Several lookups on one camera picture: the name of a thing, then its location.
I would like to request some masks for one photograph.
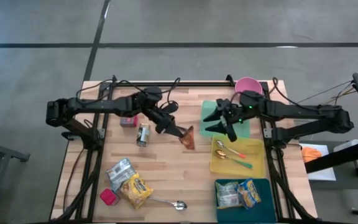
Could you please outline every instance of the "yellow snack bag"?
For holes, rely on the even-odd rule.
[[[147,197],[153,193],[153,189],[145,184],[138,173],[127,179],[122,184],[120,191],[136,209],[138,209],[146,201]]]

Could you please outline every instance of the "orange object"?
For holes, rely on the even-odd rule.
[[[303,162],[310,162],[312,160],[315,160],[317,158],[320,158],[321,152],[318,151],[315,148],[312,147],[304,147],[302,149],[302,157],[303,157]]]
[[[179,138],[180,143],[182,143],[187,149],[194,150],[194,128],[191,126],[183,135],[183,138]]]

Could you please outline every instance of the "teal tray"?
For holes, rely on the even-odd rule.
[[[206,137],[212,137],[217,135],[218,133],[205,131],[205,128],[212,126],[214,124],[218,124],[220,121],[210,121],[204,122],[203,119],[210,115],[216,108],[215,101],[204,101],[201,107],[201,119],[200,119],[200,134]],[[233,124],[234,131],[236,132],[237,137],[240,138],[249,138],[249,121],[246,120],[242,124],[236,123]]]
[[[270,182],[267,179],[252,179],[261,202],[256,203],[251,209],[244,207],[216,209],[216,219],[218,223],[275,223],[275,212],[273,206],[273,197],[270,190]],[[226,184],[236,181],[239,184],[245,179],[218,179],[215,183]],[[215,188],[215,204],[218,207]]]

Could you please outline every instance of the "snack bag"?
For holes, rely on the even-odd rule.
[[[256,203],[261,202],[252,179],[247,179],[243,183],[239,184],[237,192],[242,206],[244,206],[246,209],[250,209]]]
[[[120,191],[135,209],[138,209],[146,201],[147,197],[153,193],[153,189],[145,184],[138,173],[127,179],[122,184]]]
[[[225,185],[216,183],[216,198],[218,199],[218,209],[241,206],[239,196],[236,192],[238,182],[230,182]]]

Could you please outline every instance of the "butcher block tabletop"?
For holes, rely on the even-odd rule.
[[[266,81],[270,89],[271,81]],[[83,88],[93,86],[99,82],[84,82]],[[278,88],[286,94],[283,81],[279,81]],[[81,98],[97,99],[99,87],[85,90]],[[113,98],[127,96],[137,92],[131,87],[117,87],[113,91]],[[119,125],[120,117],[110,114],[106,130],[106,140],[101,163],[98,184],[98,195],[94,206],[94,222],[216,222],[216,206],[214,196],[214,181],[216,179],[244,178],[236,175],[215,174],[209,169],[211,159],[211,138],[200,135],[201,105],[204,100],[215,101],[218,98],[231,98],[233,87],[192,86],[176,87],[170,94],[170,99],[179,104],[178,111],[174,112],[176,124],[181,127],[194,126],[195,150],[187,150],[178,138],[168,134],[158,134],[154,131],[155,125],[143,114],[139,114],[139,123],[151,125],[149,145],[139,147],[136,144],[137,128],[123,128]],[[288,103],[277,91],[270,94],[272,100]],[[160,104],[167,100],[163,95]],[[93,120],[94,114],[78,114],[76,119],[83,123],[84,119]],[[99,128],[103,115],[99,118]],[[292,119],[277,122],[277,126],[289,128],[294,125]],[[262,130],[257,118],[250,120],[250,138],[261,139]],[[58,183],[51,219],[63,213],[63,196],[74,162],[83,148],[80,140],[70,141]],[[77,195],[85,166],[86,150],[81,154],[67,193],[66,207]],[[123,158],[128,158],[134,169],[146,183],[154,189],[153,196],[172,202],[182,200],[188,208],[185,211],[176,211],[168,204],[146,200],[139,208],[134,209],[125,199],[115,206],[107,206],[99,197],[104,189],[110,189],[105,171]],[[289,187],[295,197],[312,216],[317,217],[316,208],[303,163],[300,148],[288,145],[284,153],[284,163],[287,172]],[[265,161],[265,178],[269,179],[269,169]],[[288,217],[285,197],[281,190],[280,200],[283,216]],[[83,216],[86,217],[88,202],[91,195],[89,190],[85,196]]]

